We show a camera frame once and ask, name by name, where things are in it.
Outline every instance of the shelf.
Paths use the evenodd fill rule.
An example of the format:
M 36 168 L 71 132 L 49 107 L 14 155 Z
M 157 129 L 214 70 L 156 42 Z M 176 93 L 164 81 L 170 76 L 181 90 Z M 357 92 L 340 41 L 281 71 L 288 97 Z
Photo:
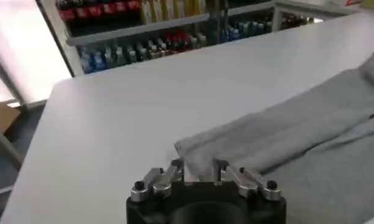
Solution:
M 118 37 L 126 37 L 131 36 L 135 34 L 145 33 L 145 32 L 151 32 L 155 30 L 161 30 L 161 29 L 167 29 L 171 27 L 177 27 L 177 26 L 183 26 L 187 24 L 192 23 L 198 23 L 207 21 L 209 19 L 209 14 L 202 14 L 202 15 L 196 15 L 196 16 L 189 16 L 181 19 L 173 19 L 168 21 L 163 21 L 159 23 L 151 23 L 146 24 L 142 26 L 135 26 L 135 27 L 129 27 L 125 29 L 119 29 L 119 30 L 113 30 L 108 32 L 102 32 L 102 33 L 95 33 L 90 35 L 85 35 L 81 37 L 69 37 L 66 40 L 66 43 L 70 46 L 78 46 L 78 45 L 85 45 L 85 44 L 91 44 L 98 41 L 105 41 L 110 40 Z
M 270 9 L 273 8 L 275 5 L 274 1 L 269 2 L 262 2 L 259 4 L 254 5 L 247 5 L 242 7 L 237 7 L 233 9 L 229 9 L 229 16 L 232 15 L 239 15 L 243 13 L 249 13 L 264 9 Z M 86 45 L 95 43 L 98 41 L 105 41 L 110 40 L 118 37 L 126 37 L 131 36 L 135 34 L 145 33 L 145 32 L 151 32 L 155 30 L 161 30 L 161 29 L 167 29 L 171 27 L 178 27 L 183 26 L 187 24 L 193 24 L 198 22 L 207 21 L 209 19 L 209 14 L 203 14 L 203 15 L 196 15 L 196 16 L 190 16 L 185 17 L 181 19 L 173 19 L 168 21 L 163 21 L 159 23 L 151 23 L 146 24 L 142 26 L 136 26 L 136 27 L 129 27 L 125 29 L 118 29 L 118 30 L 112 30 L 108 32 L 101 32 L 101 33 L 95 33 L 90 35 L 85 35 L 81 37 L 68 37 L 66 40 L 66 43 L 70 46 L 79 46 L 79 45 Z
M 262 2 L 262 3 L 258 3 L 254 5 L 246 5 L 242 7 L 229 9 L 228 15 L 234 16 L 234 15 L 240 15 L 244 13 L 255 12 L 259 10 L 266 10 L 266 9 L 274 8 L 274 6 L 275 6 L 274 1 Z

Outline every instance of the white table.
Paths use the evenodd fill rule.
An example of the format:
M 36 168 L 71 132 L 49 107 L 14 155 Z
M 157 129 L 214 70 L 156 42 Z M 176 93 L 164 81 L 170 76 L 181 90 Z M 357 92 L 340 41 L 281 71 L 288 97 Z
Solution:
M 167 167 L 177 140 L 289 99 L 373 51 L 374 15 L 356 14 L 61 82 L 1 223 L 126 223 L 132 184 Z

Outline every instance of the gray cloth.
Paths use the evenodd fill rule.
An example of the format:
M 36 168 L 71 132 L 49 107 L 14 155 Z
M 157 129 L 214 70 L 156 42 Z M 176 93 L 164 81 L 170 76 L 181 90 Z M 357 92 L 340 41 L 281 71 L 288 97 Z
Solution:
M 192 175 L 213 157 L 277 180 L 289 223 L 362 223 L 374 216 L 374 53 L 286 102 L 176 143 Z

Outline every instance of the blue bottle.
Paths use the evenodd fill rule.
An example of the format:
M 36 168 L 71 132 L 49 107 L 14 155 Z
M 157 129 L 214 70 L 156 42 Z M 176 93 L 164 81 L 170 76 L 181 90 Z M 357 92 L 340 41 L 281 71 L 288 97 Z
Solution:
M 240 31 L 238 29 L 233 30 L 233 40 L 239 40 L 241 38 Z
M 106 63 L 103 61 L 101 52 L 95 52 L 94 63 L 96 71 L 102 71 L 107 68 Z
M 82 52 L 80 62 L 85 74 L 89 74 L 96 71 L 94 62 L 91 56 L 89 56 L 89 54 Z
M 258 22 L 256 22 L 256 21 L 252 22 L 251 35 L 252 36 L 258 35 Z

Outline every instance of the bottle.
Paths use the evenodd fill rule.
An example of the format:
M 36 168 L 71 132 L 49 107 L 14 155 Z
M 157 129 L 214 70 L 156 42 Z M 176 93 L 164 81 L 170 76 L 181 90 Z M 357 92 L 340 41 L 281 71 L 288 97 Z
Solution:
M 123 48 L 120 46 L 116 47 L 116 66 L 123 66 L 127 64 L 125 56 L 123 55 Z
M 164 20 L 162 17 L 163 13 L 160 0 L 153 0 L 153 11 L 154 15 L 156 16 L 156 22 L 161 22 Z
M 252 27 L 251 27 L 251 36 L 256 36 L 256 35 L 258 35 L 258 22 L 253 21 Z
M 207 46 L 207 38 L 202 33 L 197 33 L 196 36 L 198 37 L 200 47 Z
M 160 57 L 164 57 L 170 54 L 169 50 L 167 49 L 167 45 L 163 42 L 161 38 L 157 38 L 157 44 L 158 44 Z
M 75 12 L 80 26 L 86 26 L 91 17 L 89 7 L 85 0 L 74 0 Z
M 103 18 L 105 23 L 112 25 L 116 20 L 116 4 L 115 0 L 101 0 Z
M 71 25 L 76 19 L 73 2 L 71 0 L 57 0 L 55 5 L 61 19 L 66 23 L 66 25 Z
M 152 40 L 148 41 L 149 56 L 151 59 L 159 58 L 161 55 L 158 51 L 157 46 L 153 43 Z
M 170 51 L 169 53 L 172 54 L 172 47 L 173 47 L 173 43 L 172 43 L 172 34 L 171 33 L 168 33 L 167 36 L 165 37 L 165 44 L 167 45 L 167 49 Z
M 107 68 L 113 68 L 116 66 L 113 51 L 109 46 L 105 49 L 104 58 L 106 59 Z
M 270 21 L 266 22 L 265 32 L 266 33 L 271 33 L 272 32 L 272 22 L 270 22 Z
M 133 47 L 131 47 L 131 45 L 128 45 L 126 51 L 129 63 L 137 63 L 137 53 L 136 51 L 134 51 Z
M 199 46 L 198 46 L 198 39 L 196 37 L 194 37 L 193 35 L 189 34 L 189 39 L 191 40 L 191 47 L 192 47 L 192 49 L 199 48 Z
M 87 0 L 89 12 L 95 23 L 99 23 L 100 17 L 102 15 L 102 6 L 99 4 L 98 0 Z
M 241 38 L 240 31 L 238 29 L 234 29 L 232 35 L 233 35 L 232 37 L 233 40 L 239 40 Z
M 183 41 L 184 51 L 189 51 L 193 49 L 192 41 L 188 33 L 185 33 L 185 32 L 182 33 L 182 41 Z
M 177 54 L 178 52 L 180 52 L 180 39 L 178 35 L 175 35 L 172 39 L 171 53 Z
M 141 6 L 138 0 L 128 0 L 128 23 L 131 26 L 142 25 Z
M 103 61 L 102 53 L 99 51 L 95 52 L 94 62 L 96 71 L 102 71 L 107 68 L 106 63 Z
M 125 21 L 127 19 L 127 7 L 127 3 L 124 0 L 115 1 L 116 18 L 118 21 Z
M 89 56 L 89 54 L 84 52 L 81 53 L 80 62 L 85 74 L 96 71 L 96 68 L 94 67 L 93 61 L 91 60 L 91 56 Z
M 138 53 L 137 60 L 138 61 L 147 61 L 148 60 L 147 49 L 144 48 L 141 43 L 137 43 L 136 49 L 137 49 L 137 53 Z
M 259 23 L 257 30 L 258 30 L 257 32 L 258 32 L 259 35 L 264 34 L 265 33 L 265 26 L 264 26 L 264 24 L 263 23 Z
M 141 7 L 141 14 L 142 14 L 142 23 L 149 24 L 153 22 L 153 17 L 151 15 L 150 3 L 148 0 L 142 1 Z

